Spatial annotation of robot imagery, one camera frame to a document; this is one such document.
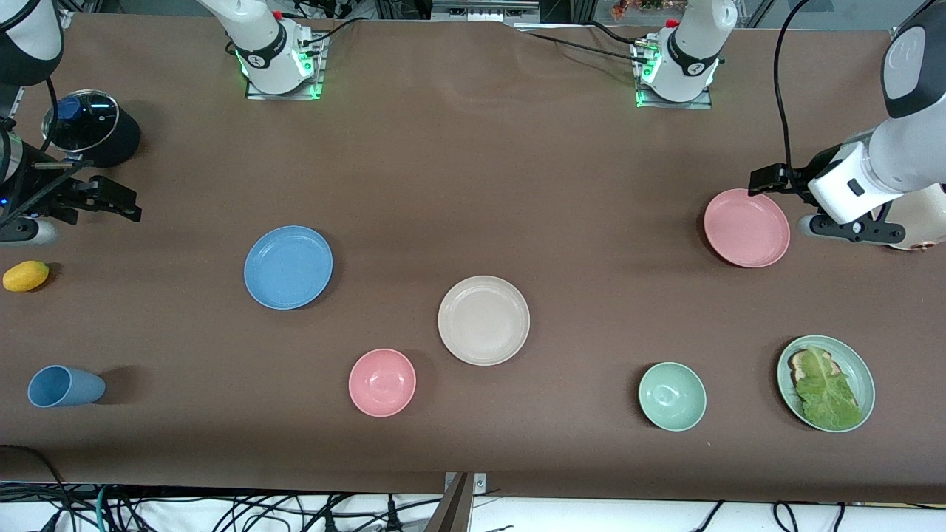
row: green bowl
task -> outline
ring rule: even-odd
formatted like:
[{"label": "green bowl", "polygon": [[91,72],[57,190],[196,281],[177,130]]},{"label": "green bowl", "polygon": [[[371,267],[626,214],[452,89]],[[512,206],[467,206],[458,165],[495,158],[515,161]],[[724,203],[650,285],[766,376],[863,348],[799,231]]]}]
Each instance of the green bowl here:
[{"label": "green bowl", "polygon": [[707,411],[703,382],[683,364],[655,364],[640,379],[640,408],[655,425],[667,431],[686,431]]},{"label": "green bowl", "polygon": [[[848,376],[850,391],[854,393],[857,405],[861,408],[860,423],[842,431],[825,429],[815,425],[802,414],[801,398],[795,391],[795,383],[792,382],[792,366],[788,364],[788,361],[795,353],[807,347],[818,347],[831,353],[832,359],[837,363],[838,367],[841,368],[841,371]],[[819,431],[826,433],[846,433],[853,431],[863,425],[864,422],[867,421],[867,418],[870,417],[870,413],[874,411],[874,400],[876,399],[874,378],[870,376],[870,370],[867,369],[867,364],[864,364],[864,359],[847,344],[829,336],[821,336],[818,334],[802,336],[789,344],[788,347],[781,352],[781,357],[779,357],[779,365],[776,367],[776,377],[779,380],[779,391],[781,392],[782,398],[785,399],[785,404],[788,405],[788,408],[798,416],[798,419],[801,419]]]}]

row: pink bowl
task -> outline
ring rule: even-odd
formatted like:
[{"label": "pink bowl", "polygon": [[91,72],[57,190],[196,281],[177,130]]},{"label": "pink bowl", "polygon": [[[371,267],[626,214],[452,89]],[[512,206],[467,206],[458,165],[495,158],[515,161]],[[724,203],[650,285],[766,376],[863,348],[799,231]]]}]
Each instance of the pink bowl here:
[{"label": "pink bowl", "polygon": [[372,417],[397,414],[411,402],[417,376],[413,365],[393,349],[375,349],[363,355],[348,376],[348,395]]},{"label": "pink bowl", "polygon": [[762,268],[775,264],[788,250],[788,220],[765,196],[749,197],[733,188],[709,202],[703,228],[713,249],[737,266]]}]

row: yellow mango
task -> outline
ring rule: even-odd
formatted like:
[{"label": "yellow mango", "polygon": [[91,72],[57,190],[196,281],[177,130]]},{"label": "yellow mango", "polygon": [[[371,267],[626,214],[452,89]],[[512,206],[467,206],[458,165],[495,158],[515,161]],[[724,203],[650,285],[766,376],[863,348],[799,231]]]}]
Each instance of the yellow mango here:
[{"label": "yellow mango", "polygon": [[40,286],[49,277],[49,266],[39,260],[27,260],[3,274],[3,287],[11,292],[28,292]]}]

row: plate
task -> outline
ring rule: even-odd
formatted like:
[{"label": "plate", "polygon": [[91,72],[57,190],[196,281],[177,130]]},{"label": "plate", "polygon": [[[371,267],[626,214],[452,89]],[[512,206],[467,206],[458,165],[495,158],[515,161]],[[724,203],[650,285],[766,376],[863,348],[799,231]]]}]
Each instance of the plate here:
[{"label": "plate", "polygon": [[332,277],[332,250],[322,235],[301,225],[273,229],[256,241],[243,281],[260,305],[298,309],[319,296]]},{"label": "plate", "polygon": [[[807,347],[818,347],[831,353],[832,359],[837,363],[838,367],[841,368],[841,371],[848,376],[850,391],[854,393],[857,405],[861,408],[860,423],[843,431],[822,429],[806,419],[801,413],[801,398],[795,391],[795,383],[792,382],[792,366],[788,364],[788,361],[795,353]],[[819,431],[825,431],[827,433],[846,433],[847,431],[853,431],[863,425],[864,422],[867,421],[867,418],[870,417],[870,413],[874,411],[874,400],[876,399],[874,378],[871,377],[870,370],[867,369],[867,364],[865,364],[864,359],[847,344],[829,336],[817,334],[802,336],[789,344],[788,347],[781,352],[779,365],[776,367],[776,376],[779,381],[779,391],[781,392],[782,398],[785,399],[788,408],[798,416],[798,419],[801,419]]]},{"label": "plate", "polygon": [[666,431],[687,431],[707,411],[707,390],[699,376],[676,362],[653,365],[640,378],[640,409]]},{"label": "plate", "polygon": [[416,385],[417,376],[407,357],[393,349],[375,349],[352,366],[348,395],[368,416],[388,417],[404,410]]},{"label": "plate", "polygon": [[478,275],[454,285],[437,316],[440,338],[453,356],[468,364],[506,362],[529,336],[529,306],[508,281]]},{"label": "plate", "polygon": [[707,205],[703,228],[722,258],[745,268],[775,264],[788,250],[791,229],[785,213],[763,195],[744,188],[717,195]]}]

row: blue plate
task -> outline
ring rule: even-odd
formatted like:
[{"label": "blue plate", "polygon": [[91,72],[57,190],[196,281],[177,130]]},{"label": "blue plate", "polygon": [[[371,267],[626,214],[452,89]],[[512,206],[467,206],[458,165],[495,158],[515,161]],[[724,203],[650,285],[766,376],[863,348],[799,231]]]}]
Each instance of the blue plate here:
[{"label": "blue plate", "polygon": [[243,281],[260,305],[298,309],[319,296],[332,277],[332,250],[322,235],[301,225],[273,229],[256,241]]}]

